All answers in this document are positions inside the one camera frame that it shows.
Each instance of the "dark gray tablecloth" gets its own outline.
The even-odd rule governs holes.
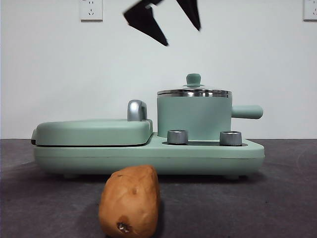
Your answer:
[[[317,140],[253,141],[266,159],[248,178],[160,176],[155,237],[316,238]],[[1,140],[1,237],[104,238],[98,202],[107,178],[47,175],[29,140]]]

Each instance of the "toy kitchen appliance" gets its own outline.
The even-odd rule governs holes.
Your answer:
[[[231,118],[259,119],[260,106],[232,106],[230,91],[200,84],[189,74],[181,89],[158,92],[158,132],[140,100],[128,103],[127,119],[47,122],[32,135],[37,164],[67,178],[111,174],[151,164],[160,175],[223,175],[256,172],[264,147],[231,131]]]

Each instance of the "mint green pot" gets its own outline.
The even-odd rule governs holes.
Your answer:
[[[231,130],[231,118],[259,119],[260,106],[232,107],[230,91],[208,89],[199,74],[189,74],[182,89],[158,92],[158,136],[168,130],[186,130],[191,140],[216,140]]]

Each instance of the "wall socket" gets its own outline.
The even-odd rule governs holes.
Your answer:
[[[317,21],[317,0],[304,0],[304,21]]]
[[[79,0],[81,21],[103,21],[103,0]]]

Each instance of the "potato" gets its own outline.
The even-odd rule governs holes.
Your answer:
[[[107,180],[99,204],[99,221],[112,238],[149,238],[159,215],[159,182],[153,166],[117,171]]]

